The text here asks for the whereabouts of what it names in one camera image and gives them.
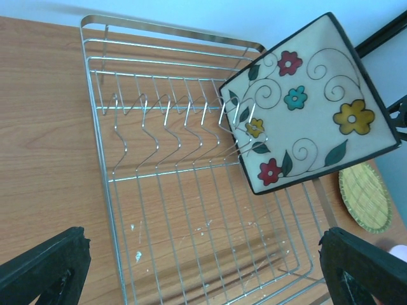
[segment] drying rack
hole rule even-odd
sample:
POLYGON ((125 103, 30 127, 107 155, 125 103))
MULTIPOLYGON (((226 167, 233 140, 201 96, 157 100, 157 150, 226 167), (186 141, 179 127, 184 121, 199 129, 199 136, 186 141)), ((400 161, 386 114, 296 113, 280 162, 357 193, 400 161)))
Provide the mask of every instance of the drying rack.
POLYGON ((80 30, 123 302, 325 301, 320 180, 254 196, 218 93, 265 49, 97 15, 80 30))

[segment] flower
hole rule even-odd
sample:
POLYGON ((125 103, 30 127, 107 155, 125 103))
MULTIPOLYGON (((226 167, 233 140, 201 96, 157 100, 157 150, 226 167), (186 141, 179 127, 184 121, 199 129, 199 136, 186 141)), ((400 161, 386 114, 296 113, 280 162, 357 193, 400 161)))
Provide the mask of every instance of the flower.
POLYGON ((245 127, 247 129, 247 132, 249 132, 255 138, 258 138, 260 133, 262 133, 265 130, 263 128, 262 119, 252 118, 250 123, 246 123, 245 127))
POLYGON ((280 173, 281 167, 278 167, 277 161, 272 158, 268 163, 260 164, 260 173, 257 177, 263 180, 264 186, 267 186, 270 183, 276 183, 279 180, 280 173))
POLYGON ((341 111, 333 116, 333 121, 340 125, 339 131, 344 135, 354 130, 359 135, 367 135, 370 132, 369 124, 375 120, 375 113, 365 107, 364 100, 354 100, 352 105, 342 104, 341 111))
POLYGON ((304 93, 304 86, 299 86, 297 90, 290 89, 288 95, 284 97, 284 103, 287 104, 289 110, 302 109, 308 95, 304 93))
POLYGON ((299 66, 303 64, 303 60, 298 58, 297 52, 281 52, 281 59, 277 62, 280 67, 280 76, 284 76, 287 73, 293 75, 299 66))

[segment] wooden table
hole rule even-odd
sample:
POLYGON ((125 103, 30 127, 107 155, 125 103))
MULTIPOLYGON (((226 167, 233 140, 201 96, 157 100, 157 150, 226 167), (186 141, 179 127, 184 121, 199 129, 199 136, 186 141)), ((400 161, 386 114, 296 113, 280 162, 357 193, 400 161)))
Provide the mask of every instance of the wooden table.
MULTIPOLYGON (((92 241, 92 263, 81 303, 120 304, 79 30, 0 18, 0 41, 0 263, 71 226, 83 226, 92 241)), ((332 174, 321 180, 339 226, 371 243, 407 244, 395 206, 387 232, 373 235, 359 227, 341 202, 337 179, 332 174)), ((307 185, 315 196, 311 182, 307 185)), ((294 189, 293 198, 305 200, 299 194, 294 189)), ((321 216, 322 209, 316 209, 321 216)), ((311 215, 300 217, 311 227, 311 215)), ((307 227, 304 233, 319 238, 307 227)))

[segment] red flower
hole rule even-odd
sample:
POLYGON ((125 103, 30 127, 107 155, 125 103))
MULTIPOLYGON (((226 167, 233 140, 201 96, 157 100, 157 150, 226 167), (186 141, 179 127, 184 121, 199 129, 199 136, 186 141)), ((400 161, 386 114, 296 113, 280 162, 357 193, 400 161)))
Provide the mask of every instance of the red flower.
POLYGON ((279 180, 279 174, 281 173, 281 167, 277 166, 277 161, 272 158, 268 163, 260 164, 260 173, 257 176, 260 180, 263 180, 265 186, 270 183, 276 183, 279 180))
POLYGON ((277 62, 280 67, 280 76, 286 75, 287 73, 293 75, 299 66, 303 64, 303 60, 298 58, 297 52, 281 52, 281 59, 277 62))

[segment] yellow flower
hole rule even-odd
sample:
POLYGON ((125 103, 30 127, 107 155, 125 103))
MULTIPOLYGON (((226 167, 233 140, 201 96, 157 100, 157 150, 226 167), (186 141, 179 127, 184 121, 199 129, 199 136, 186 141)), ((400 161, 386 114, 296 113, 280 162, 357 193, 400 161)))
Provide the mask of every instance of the yellow flower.
POLYGON ((352 105, 342 104, 341 111, 333 116, 333 121, 340 125, 339 131, 344 135, 354 130, 359 135, 367 135, 370 132, 369 124, 375 120, 375 113, 365 107, 364 100, 354 100, 352 105))
POLYGON ((249 132, 255 138, 258 138, 260 133, 262 133, 265 130, 263 128, 262 119, 252 118, 250 123, 246 123, 245 127, 247 129, 247 132, 249 132))

